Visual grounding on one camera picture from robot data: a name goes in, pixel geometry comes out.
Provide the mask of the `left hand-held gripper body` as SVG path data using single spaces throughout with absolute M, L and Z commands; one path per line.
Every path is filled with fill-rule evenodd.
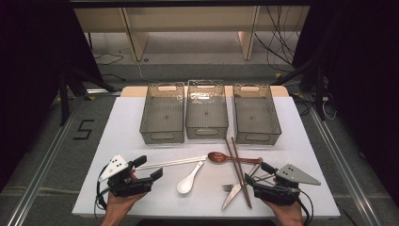
M 98 197 L 102 197 L 108 191 L 116 197 L 129 197 L 152 190 L 154 181 L 151 176 L 141 179 L 131 178 L 131 171 L 134 168 L 133 161 L 127 162 L 120 154 L 116 154 L 110 160 L 98 178 L 98 184 L 104 180 L 107 181 L 107 188 L 98 189 Z

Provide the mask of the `metal fork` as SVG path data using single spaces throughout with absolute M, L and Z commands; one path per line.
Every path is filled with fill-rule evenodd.
M 272 178 L 273 175 L 263 175 L 263 176 L 255 176 L 255 182 L 260 182 L 260 181 L 265 181 L 266 179 Z M 234 188 L 241 188 L 240 183 L 235 184 L 235 185 L 223 185 L 222 189 L 225 192 L 231 192 Z

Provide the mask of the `metal knife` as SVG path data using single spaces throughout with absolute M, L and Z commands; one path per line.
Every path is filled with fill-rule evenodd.
M 260 167 L 261 163 L 255 164 L 255 166 L 251 169 L 251 171 L 249 172 L 249 175 L 252 176 Z M 230 202 L 234 199 L 234 197 L 238 194 L 238 192 L 241 190 L 241 188 L 234 188 L 231 192 L 228 192 L 228 196 L 225 199 L 222 208 L 225 209 Z

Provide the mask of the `white ceramic spoon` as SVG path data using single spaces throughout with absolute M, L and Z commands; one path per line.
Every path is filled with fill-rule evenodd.
M 186 194 L 191 190 L 194 184 L 196 174 L 203 164 L 203 161 L 199 161 L 197 165 L 193 168 L 193 170 L 177 184 L 176 188 L 179 193 Z

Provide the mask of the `brown wooden chopstick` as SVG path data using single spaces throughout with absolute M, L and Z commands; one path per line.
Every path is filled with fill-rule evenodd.
M 227 139 L 226 137 L 224 138 L 224 140 L 225 140 L 225 143 L 226 143 L 228 152 L 229 152 L 229 154 L 230 154 L 230 158 L 231 158 L 232 164 L 233 164 L 233 166 L 234 166 L 235 173 L 236 173 L 237 178 L 238 178 L 238 180 L 239 180 L 239 185 L 240 185 L 240 187 L 241 187 L 241 190 L 242 190 L 243 193 L 244 193 L 246 202 L 248 202 L 247 188 L 246 188 L 246 185 L 245 185 L 245 182 L 244 182 L 244 179 L 243 179 L 243 174 L 242 174 L 241 166 L 240 166 L 240 164 L 239 164 L 239 161 L 237 160 L 237 156 L 235 155 L 235 154 L 236 154 L 236 150 L 235 150 L 235 149 L 232 149 L 232 146 L 230 145 L 230 143 L 229 143 L 229 141 L 228 141 L 228 139 Z
M 231 137 L 231 144 L 232 144 L 232 147 L 233 147 L 233 150 L 234 150 L 234 157 L 235 157 L 234 161 L 235 161 L 235 165 L 237 166 L 237 170 L 238 170 L 237 173 L 238 173 L 238 175 L 240 177 L 240 184 L 241 184 L 241 187 L 242 187 L 242 190 L 243 190 L 246 202 L 247 202 L 247 206 L 248 206 L 249 209 L 251 209 L 252 208 L 252 204 L 251 204 L 250 197 L 249 197 L 249 194 L 248 194 L 248 191 L 247 191 L 247 184 L 246 184 L 246 181 L 245 181 L 245 174 L 244 174 L 244 172 L 242 170 L 241 161 L 239 160 L 239 155 L 238 155 L 238 151 L 237 151 L 236 142 L 235 142 L 234 137 Z

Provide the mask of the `brown wooden spoon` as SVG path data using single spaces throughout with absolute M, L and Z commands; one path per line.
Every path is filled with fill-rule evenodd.
M 226 155 L 224 153 L 219 153 L 219 152 L 208 153 L 208 159 L 214 163 L 223 163 L 226 161 L 237 161 L 237 162 L 243 162 L 243 163 L 258 164 L 258 163 L 262 162 L 262 160 L 259 158 L 252 159 L 252 158 L 232 157 L 232 156 Z

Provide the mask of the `grey transparent plastic bin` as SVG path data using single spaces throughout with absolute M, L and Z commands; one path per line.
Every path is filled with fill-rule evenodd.
M 276 144 L 281 128 L 269 85 L 235 84 L 233 105 L 237 143 Z
M 184 83 L 151 83 L 139 132 L 146 144 L 184 142 Z

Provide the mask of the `clear transparent plastic bin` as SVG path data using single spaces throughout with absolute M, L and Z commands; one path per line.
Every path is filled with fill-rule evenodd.
M 222 80 L 189 80 L 185 127 L 189 139 L 224 139 L 229 128 Z

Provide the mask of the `person's right hand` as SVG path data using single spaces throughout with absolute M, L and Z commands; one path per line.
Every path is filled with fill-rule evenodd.
M 264 201 L 264 203 L 272 209 L 280 222 L 302 221 L 301 207 L 297 202 L 288 206 L 281 206 L 268 201 Z

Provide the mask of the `person's left hand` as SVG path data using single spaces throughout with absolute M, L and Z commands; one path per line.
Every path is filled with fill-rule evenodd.
M 123 198 L 116 197 L 113 193 L 109 193 L 104 219 L 124 219 L 135 203 L 141 200 L 144 196 L 146 196 L 146 193 Z

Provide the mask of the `white table mat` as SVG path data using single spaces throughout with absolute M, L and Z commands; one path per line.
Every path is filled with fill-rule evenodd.
M 97 152 L 88 170 L 72 212 L 77 216 L 102 215 L 94 208 L 96 184 L 103 167 L 111 158 L 120 154 L 125 160 L 134 160 L 141 155 L 148 156 L 150 164 L 162 163 L 206 155 L 209 152 L 226 153 L 224 140 L 192 140 L 183 143 L 147 145 L 139 133 L 144 107 L 143 97 L 119 97 L 111 110 Z M 261 157 L 264 162 L 282 168 L 292 164 L 321 182 L 319 186 L 302 185 L 300 200 L 317 219 L 337 218 L 340 213 L 320 169 L 311 143 L 295 103 L 290 97 L 276 97 L 282 134 L 273 146 L 237 146 L 238 154 L 244 158 Z M 195 167 L 194 163 L 164 168 L 162 178 L 154 182 L 152 191 L 138 201 L 130 212 L 137 218 L 271 218 L 273 212 L 261 200 L 252 197 L 249 209 L 243 193 L 238 193 L 230 204 L 222 205 L 228 196 L 222 186 L 235 184 L 237 176 L 232 163 L 214 164 L 207 160 L 197 173 L 193 188 L 186 194 L 177 191 L 177 184 Z

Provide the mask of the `black metal stand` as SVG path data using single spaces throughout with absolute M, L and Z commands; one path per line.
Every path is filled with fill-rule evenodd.
M 324 121 L 326 119 L 323 110 L 323 97 L 324 91 L 324 71 L 318 59 L 310 59 L 302 66 L 295 69 L 293 72 L 279 78 L 273 83 L 273 86 L 281 86 L 286 82 L 294 79 L 298 75 L 302 74 L 303 77 L 299 84 L 299 89 L 301 91 L 311 91 L 313 90 L 316 94 L 315 107 L 319 118 Z

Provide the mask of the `black tripod stand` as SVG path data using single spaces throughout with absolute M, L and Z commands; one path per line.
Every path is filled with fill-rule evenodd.
M 70 116 L 68 89 L 70 89 L 74 95 L 82 97 L 88 93 L 88 90 L 83 84 L 84 81 L 91 82 L 109 92 L 117 91 L 116 88 L 106 84 L 101 75 L 95 77 L 76 67 L 64 69 L 58 77 L 58 90 L 61 102 L 61 126 L 67 122 Z

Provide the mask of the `black curtain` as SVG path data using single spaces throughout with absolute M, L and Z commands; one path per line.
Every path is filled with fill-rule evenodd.
M 70 0 L 0 0 L 0 191 L 60 89 L 104 83 Z
M 381 184 L 399 207 L 399 0 L 314 0 L 294 64 L 324 36 L 327 89 Z

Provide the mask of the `beige wooden desk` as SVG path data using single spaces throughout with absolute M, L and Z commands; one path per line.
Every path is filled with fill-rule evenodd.
M 249 60 L 257 31 L 301 31 L 308 6 L 76 8 L 86 33 L 123 33 L 139 61 L 151 32 L 234 31 Z

